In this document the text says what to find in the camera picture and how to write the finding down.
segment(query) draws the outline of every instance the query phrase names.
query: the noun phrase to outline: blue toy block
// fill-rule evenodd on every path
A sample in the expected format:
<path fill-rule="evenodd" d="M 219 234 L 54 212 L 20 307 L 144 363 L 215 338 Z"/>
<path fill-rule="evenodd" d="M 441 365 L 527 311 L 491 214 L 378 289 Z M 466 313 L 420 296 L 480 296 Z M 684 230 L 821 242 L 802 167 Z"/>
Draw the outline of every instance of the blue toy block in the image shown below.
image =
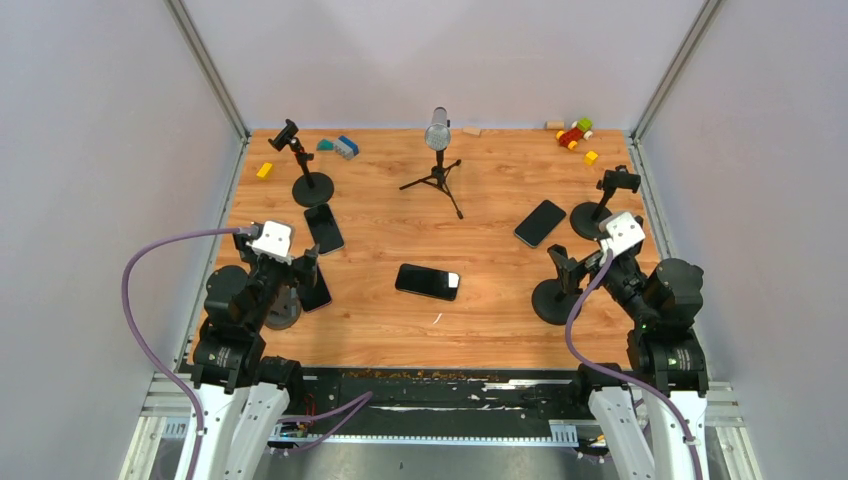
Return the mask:
<path fill-rule="evenodd" d="M 354 155 L 354 156 L 359 155 L 359 147 L 357 147 L 357 146 L 356 146 L 356 144 L 355 144 L 355 143 L 353 143 L 353 141 L 352 141 L 351 139 L 349 139 L 349 138 L 345 137 L 344 135 L 342 135 L 342 136 L 340 136 L 340 137 L 339 137 L 339 140 L 341 140 L 342 142 L 344 142 L 344 143 L 345 143 L 345 145 L 347 145 L 348 147 L 350 147 L 350 149 L 351 149 L 351 150 L 353 150 L 353 155 Z"/>
<path fill-rule="evenodd" d="M 353 153 L 353 149 L 341 140 L 336 140 L 335 142 L 333 142 L 333 150 L 335 150 L 336 153 L 348 160 L 352 160 L 355 156 L 355 154 Z"/>

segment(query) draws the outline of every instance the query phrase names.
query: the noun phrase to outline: wood grain surface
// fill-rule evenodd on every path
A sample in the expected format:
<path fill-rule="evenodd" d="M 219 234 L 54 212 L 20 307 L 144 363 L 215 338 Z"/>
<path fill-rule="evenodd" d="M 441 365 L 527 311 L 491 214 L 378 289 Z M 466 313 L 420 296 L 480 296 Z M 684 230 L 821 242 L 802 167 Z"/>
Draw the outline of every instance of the wood grain surface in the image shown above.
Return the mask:
<path fill-rule="evenodd" d="M 268 144 L 276 133 L 254 132 L 228 225 L 266 220 L 293 225 L 292 253 L 300 255 L 312 245 L 304 209 L 291 196 L 300 170 L 290 151 L 277 152 Z M 335 182 L 330 206 L 346 242 L 344 249 L 319 259 L 333 303 L 304 314 L 288 330 L 264 329 L 265 354 L 304 365 L 576 367 L 564 327 L 536 317 L 530 295 L 540 281 L 556 276 L 548 246 L 562 244 L 579 260 L 597 244 L 578 237 L 568 218 L 536 249 L 519 241 L 513 230 L 542 200 L 569 214 L 581 202 L 599 200 L 595 186 L 603 171 L 632 167 L 620 131 L 595 132 L 576 152 L 559 147 L 554 133 L 484 130 L 474 137 L 454 129 L 445 162 L 462 159 L 448 179 L 465 214 L 459 220 L 450 200 L 431 187 L 398 190 L 435 165 L 423 130 L 301 131 L 307 151 L 314 151 L 322 138 L 332 141 L 344 134 L 361 153 L 348 161 L 334 152 L 315 152 L 312 170 Z M 600 155 L 592 167 L 582 161 L 590 149 Z M 256 172 L 265 162 L 274 169 L 260 180 Z M 609 207 L 645 215 L 640 196 L 628 191 L 618 192 Z M 647 222 L 646 233 L 639 260 L 650 272 L 658 255 Z M 222 242 L 217 263 L 240 264 L 230 239 Z M 459 273 L 456 301 L 396 291 L 402 263 Z M 578 317 L 575 341 L 594 361 L 629 366 L 625 349 L 631 327 L 609 295 L 598 291 Z"/>

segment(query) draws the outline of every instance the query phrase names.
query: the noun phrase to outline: phone screen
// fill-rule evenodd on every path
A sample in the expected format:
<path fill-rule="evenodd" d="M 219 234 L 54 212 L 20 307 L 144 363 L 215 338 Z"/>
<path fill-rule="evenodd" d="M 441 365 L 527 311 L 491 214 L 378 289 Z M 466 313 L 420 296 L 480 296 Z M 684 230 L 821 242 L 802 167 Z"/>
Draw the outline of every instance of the phone screen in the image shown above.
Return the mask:
<path fill-rule="evenodd" d="M 330 290 L 327 288 L 327 282 L 321 273 L 321 267 L 316 268 L 318 269 L 318 276 L 315 280 L 315 286 L 297 286 L 297 296 L 300 298 L 300 306 L 307 313 L 329 305 L 333 301 L 333 298 L 330 297 Z"/>
<path fill-rule="evenodd" d="M 312 240 L 318 244 L 318 253 L 325 255 L 344 247 L 344 239 L 330 206 L 325 204 L 303 212 Z"/>
<path fill-rule="evenodd" d="M 452 301 L 459 290 L 459 274 L 404 263 L 398 270 L 395 288 Z"/>
<path fill-rule="evenodd" d="M 536 248 L 564 218 L 563 209 L 545 200 L 515 228 L 515 236 Z"/>

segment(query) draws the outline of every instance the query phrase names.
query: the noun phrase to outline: white bracket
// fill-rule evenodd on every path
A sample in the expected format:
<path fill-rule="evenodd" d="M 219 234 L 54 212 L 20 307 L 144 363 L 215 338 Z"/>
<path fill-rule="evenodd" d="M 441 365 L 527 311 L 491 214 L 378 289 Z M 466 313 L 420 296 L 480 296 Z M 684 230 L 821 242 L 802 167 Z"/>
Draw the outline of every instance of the white bracket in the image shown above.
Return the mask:
<path fill-rule="evenodd" d="M 230 443 L 239 420 L 239 413 L 247 401 L 248 388 L 237 388 L 231 395 L 224 387 L 201 385 L 195 389 L 203 405 L 206 433 L 200 444 L 200 456 L 193 480 L 221 480 L 221 472 L 227 461 Z M 188 436 L 183 444 L 183 453 L 174 478 L 186 478 L 189 460 L 197 438 L 197 418 L 192 414 L 188 424 Z"/>
<path fill-rule="evenodd" d="M 653 395 L 643 395 L 648 418 L 651 420 L 651 438 L 656 458 L 657 477 L 662 479 L 695 478 L 692 468 L 692 455 L 689 446 L 683 442 L 683 430 L 671 410 Z M 707 468 L 707 447 L 704 442 L 704 423 L 707 412 L 707 399 L 698 396 L 698 392 L 671 392 L 671 401 L 683 414 L 692 435 L 701 463 L 704 478 L 710 478 Z"/>
<path fill-rule="evenodd" d="M 294 239 L 294 227 L 283 223 L 267 221 L 262 225 L 262 232 L 256 240 L 247 242 L 257 255 L 267 255 L 282 263 L 291 264 L 289 255 Z"/>
<path fill-rule="evenodd" d="M 615 258 L 645 240 L 645 231 L 630 212 L 616 213 L 603 220 L 598 227 L 601 232 L 609 234 L 608 238 L 598 242 L 603 253 L 601 264 L 607 261 L 607 250 L 612 250 L 612 258 Z"/>
<path fill-rule="evenodd" d="M 195 390 L 203 404 L 206 433 L 192 480 L 250 480 L 277 419 L 289 406 L 289 393 L 276 385 L 260 383 L 237 388 L 201 385 Z M 197 431 L 191 417 L 182 456 L 174 478 L 186 478 Z"/>
<path fill-rule="evenodd" d="M 288 390 L 280 390 L 270 383 L 260 383 L 250 389 L 247 405 L 233 436 L 224 480 L 253 478 L 265 445 L 268 444 L 268 436 L 287 408 Z"/>
<path fill-rule="evenodd" d="M 618 478 L 656 480 L 654 457 L 636 421 L 630 391 L 621 387 L 593 391 L 589 395 L 589 410 L 604 432 Z"/>

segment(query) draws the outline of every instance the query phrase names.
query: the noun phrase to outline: green toy block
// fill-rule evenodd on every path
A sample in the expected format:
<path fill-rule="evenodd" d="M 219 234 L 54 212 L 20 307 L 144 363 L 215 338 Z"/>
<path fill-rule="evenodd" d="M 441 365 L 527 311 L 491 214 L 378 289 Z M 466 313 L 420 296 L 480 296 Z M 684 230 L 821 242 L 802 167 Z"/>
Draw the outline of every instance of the green toy block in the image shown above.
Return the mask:
<path fill-rule="evenodd" d="M 317 150 L 320 151 L 320 150 L 332 150 L 332 149 L 333 149 L 333 142 L 327 140 L 326 138 L 321 140 L 320 142 L 318 142 Z"/>
<path fill-rule="evenodd" d="M 581 132 L 586 133 L 587 130 L 592 128 L 592 121 L 583 117 L 579 122 L 577 122 L 577 128 L 579 128 Z"/>

